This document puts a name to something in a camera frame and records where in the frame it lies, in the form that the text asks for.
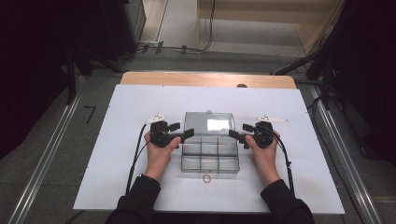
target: wooden table edge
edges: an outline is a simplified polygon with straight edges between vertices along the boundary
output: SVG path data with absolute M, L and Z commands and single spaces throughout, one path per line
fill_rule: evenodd
M 297 89 L 289 76 L 247 75 L 219 72 L 126 72 L 120 84 L 160 86 L 236 87 Z

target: white board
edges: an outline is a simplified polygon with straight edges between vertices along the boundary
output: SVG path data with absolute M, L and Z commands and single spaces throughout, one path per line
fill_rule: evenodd
M 141 127 L 155 114 L 168 123 L 184 126 L 185 113 L 233 113 L 237 131 L 267 115 L 288 119 L 274 122 L 292 162 L 296 197 L 313 213 L 344 214 L 329 168 L 318 143 L 299 90 L 208 88 L 118 85 L 113 93 L 90 162 L 82 180 L 74 209 L 113 210 L 125 192 L 129 170 Z M 266 213 L 260 197 L 264 186 L 250 161 L 251 151 L 239 146 L 240 172 L 214 176 L 204 183 L 202 175 L 181 173 L 181 148 L 176 149 L 162 180 L 156 211 Z M 147 154 L 142 153 L 134 170 L 145 172 Z M 288 183 L 283 152 L 278 149 L 276 165 Z

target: floor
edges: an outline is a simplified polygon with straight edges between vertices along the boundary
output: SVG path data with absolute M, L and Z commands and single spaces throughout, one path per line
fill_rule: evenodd
M 145 0 L 143 4 L 147 20 L 140 40 L 142 42 L 158 42 L 168 0 Z
M 168 8 L 173 3 L 180 6 L 182 2 L 184 1 L 169 0 Z M 175 16 L 167 11 L 166 17 L 169 15 Z M 166 17 L 163 21 L 163 27 L 167 27 Z M 184 45 L 194 44 L 192 38 L 185 38 L 185 42 L 180 39 L 171 42 L 173 41 L 171 38 L 172 32 L 168 34 L 170 37 L 166 37 L 166 32 L 165 28 L 163 28 L 159 35 L 159 40 L 163 40 L 169 46 L 173 44 L 181 46 L 182 43 Z M 289 37 L 278 41 L 284 41 L 284 43 L 289 43 L 290 41 L 289 45 L 298 47 L 296 42 L 293 42 L 295 39 L 291 40 L 292 37 L 293 33 L 290 31 Z M 212 46 L 214 49 L 220 48 L 220 45 L 216 47 L 216 42 Z M 299 50 L 289 51 L 288 49 L 282 49 L 282 46 L 287 45 L 279 45 L 279 48 L 268 48 L 268 51 L 263 51 L 260 54 L 252 54 L 252 51 L 249 50 L 229 50 L 228 47 L 198 55 L 183 55 L 179 52 L 168 50 L 163 50 L 160 54 L 156 54 L 155 51 L 149 51 L 136 54 L 134 58 L 128 59 L 123 68 L 132 71 L 220 71 L 268 74 L 292 62 L 299 53 Z M 312 86 L 316 87 L 318 83 L 308 83 L 304 78 L 304 72 L 304 68 L 299 68 L 291 74 L 297 82 L 297 88 L 302 92 L 305 104 L 311 105 L 314 99 L 311 89 Z M 28 209 L 22 219 L 23 223 L 65 223 L 66 220 L 78 213 L 72 208 L 78 193 L 80 180 L 84 175 L 91 156 L 112 92 L 115 85 L 120 83 L 121 76 L 122 74 L 98 67 L 94 70 L 91 77 L 84 77 L 80 81 L 83 88 L 81 89 L 79 101 L 76 103 L 73 115 L 64 129 L 62 138 L 58 139 L 59 145 L 56 146 L 56 151 L 42 182 L 37 186 L 36 192 L 31 195 L 32 203 L 27 204 Z M 46 153 L 49 142 L 53 141 L 51 137 L 57 128 L 59 120 L 62 118 L 64 111 L 68 109 L 65 105 L 66 99 L 67 92 L 65 91 L 37 122 L 26 140 L 0 160 L 0 191 L 2 192 L 0 194 L 0 223 L 9 221 L 18 206 L 19 199 L 25 195 L 24 190 L 31 176 L 35 173 L 35 168 L 42 155 Z M 353 157 L 361 178 L 374 201 L 375 208 L 382 219 L 381 223 L 394 223 L 394 220 L 396 220 L 396 213 L 394 212 L 396 211 L 395 167 L 386 161 L 364 158 L 360 151 L 360 141 L 349 126 L 347 117 L 340 112 L 334 102 L 330 103 L 330 107 L 340 134 L 345 139 L 348 151 Z M 340 158 L 334 150 L 332 139 L 318 112 L 316 113 L 316 118 L 318 131 L 323 135 L 324 141 L 320 140 L 323 146 L 323 153 L 328 161 L 334 184 L 338 186 L 337 190 L 346 214 L 343 216 L 314 215 L 315 221 L 317 223 L 361 223 L 361 219 L 358 216 L 360 214 L 364 223 L 376 223 L 364 219 L 354 189 L 348 181 L 348 176 Z M 108 214 L 109 212 L 107 211 L 87 212 L 77 217 L 73 223 L 103 223 Z M 240 223 L 257 223 L 262 220 L 261 216 L 170 216 L 166 214 L 159 214 L 156 218 L 158 223 L 177 223 L 175 220 L 192 220 L 195 223 L 227 223 L 227 220 L 230 222 L 230 219 Z

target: person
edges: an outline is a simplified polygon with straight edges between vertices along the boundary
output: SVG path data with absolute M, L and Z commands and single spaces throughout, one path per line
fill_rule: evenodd
M 180 144 L 179 137 L 163 147 L 156 147 L 149 142 L 149 133 L 145 134 L 148 143 L 148 166 L 146 172 L 137 177 L 131 191 L 119 199 L 117 208 L 108 216 L 106 223 L 152 223 L 154 204 L 160 193 L 160 182 L 172 151 Z M 257 173 L 266 188 L 261 196 L 271 211 L 271 223 L 310 224 L 315 223 L 308 206 L 296 199 L 279 177 L 276 169 L 276 146 L 273 143 L 266 149 L 259 148 L 251 136 L 246 137 L 252 150 L 252 161 L 256 164 Z

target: black jacket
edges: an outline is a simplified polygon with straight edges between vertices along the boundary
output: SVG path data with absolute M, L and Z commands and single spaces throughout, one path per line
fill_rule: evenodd
M 106 223 L 151 223 L 154 217 L 153 207 L 160 190 L 160 184 L 155 180 L 137 177 L 129 194 L 120 197 L 116 210 L 110 214 Z M 315 223 L 308 206 L 292 196 L 283 180 L 269 185 L 261 196 L 271 210 L 272 223 Z

